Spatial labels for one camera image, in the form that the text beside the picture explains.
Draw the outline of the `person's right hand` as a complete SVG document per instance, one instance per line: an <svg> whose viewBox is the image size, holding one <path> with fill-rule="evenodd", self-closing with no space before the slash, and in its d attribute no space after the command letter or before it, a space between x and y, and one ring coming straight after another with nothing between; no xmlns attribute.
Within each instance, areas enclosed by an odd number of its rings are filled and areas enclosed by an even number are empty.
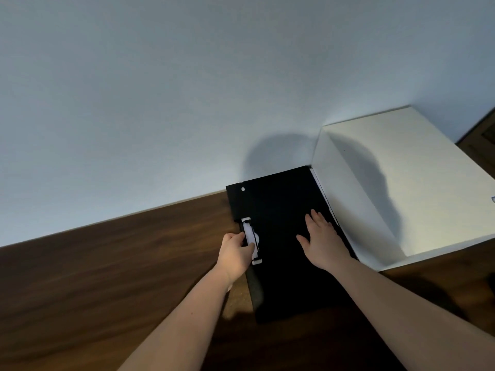
<svg viewBox="0 0 495 371"><path fill-rule="evenodd" d="M351 261L349 250L331 223L326 221L325 230L312 232L312 210L305 215L305 222L309 234L307 239L311 243L311 254L305 255L314 266L334 273L339 266Z"/></svg>

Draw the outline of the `dark wooden door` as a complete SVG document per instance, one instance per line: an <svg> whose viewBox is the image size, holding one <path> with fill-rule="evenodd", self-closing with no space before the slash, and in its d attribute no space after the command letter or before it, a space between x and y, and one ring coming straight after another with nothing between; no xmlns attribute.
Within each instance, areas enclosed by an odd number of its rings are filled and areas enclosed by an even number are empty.
<svg viewBox="0 0 495 371"><path fill-rule="evenodd" d="M495 107L456 145L495 179Z"/></svg>

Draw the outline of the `person's right forearm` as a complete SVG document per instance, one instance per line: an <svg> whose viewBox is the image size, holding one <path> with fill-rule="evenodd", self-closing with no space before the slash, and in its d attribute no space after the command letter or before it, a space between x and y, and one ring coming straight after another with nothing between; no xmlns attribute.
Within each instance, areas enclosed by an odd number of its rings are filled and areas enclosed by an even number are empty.
<svg viewBox="0 0 495 371"><path fill-rule="evenodd" d="M325 270L408 371L495 371L495 337L351 257Z"/></svg>

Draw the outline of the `black ring binder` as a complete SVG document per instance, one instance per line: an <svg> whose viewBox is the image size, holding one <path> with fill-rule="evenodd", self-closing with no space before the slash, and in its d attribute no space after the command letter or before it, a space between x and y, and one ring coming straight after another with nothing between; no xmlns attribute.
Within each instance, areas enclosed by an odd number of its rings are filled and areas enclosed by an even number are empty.
<svg viewBox="0 0 495 371"><path fill-rule="evenodd" d="M226 192L233 220L247 237L245 224L257 235L261 262L246 271L257 324L352 303L331 274L307 259L296 239L297 234L309 239L305 215L314 209L332 224L357 259L310 167L229 185Z"/></svg>

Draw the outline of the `white cabinet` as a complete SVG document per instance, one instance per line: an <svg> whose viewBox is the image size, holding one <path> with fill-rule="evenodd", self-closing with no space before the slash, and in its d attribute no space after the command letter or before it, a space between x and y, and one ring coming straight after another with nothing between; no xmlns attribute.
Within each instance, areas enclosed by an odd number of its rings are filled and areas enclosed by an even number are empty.
<svg viewBox="0 0 495 371"><path fill-rule="evenodd" d="M376 271L495 238L495 179L412 107L323 126L311 167Z"/></svg>

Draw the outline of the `person's left hand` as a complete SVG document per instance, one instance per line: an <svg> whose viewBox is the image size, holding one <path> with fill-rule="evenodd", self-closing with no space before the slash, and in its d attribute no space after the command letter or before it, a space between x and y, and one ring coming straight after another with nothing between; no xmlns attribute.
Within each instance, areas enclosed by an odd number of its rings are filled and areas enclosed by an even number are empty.
<svg viewBox="0 0 495 371"><path fill-rule="evenodd" d="M215 267L216 272L225 277L228 288L231 288L234 282L241 277L250 266L252 254L243 254L240 252L223 253L223 239Z"/></svg>

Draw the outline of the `person's left forearm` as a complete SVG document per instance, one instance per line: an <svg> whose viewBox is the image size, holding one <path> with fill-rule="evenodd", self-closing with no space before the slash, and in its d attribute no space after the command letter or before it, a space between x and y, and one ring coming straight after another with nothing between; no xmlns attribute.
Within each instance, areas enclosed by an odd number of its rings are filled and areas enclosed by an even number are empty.
<svg viewBox="0 0 495 371"><path fill-rule="evenodd" d="M199 371L225 296L246 270L217 263L117 371Z"/></svg>

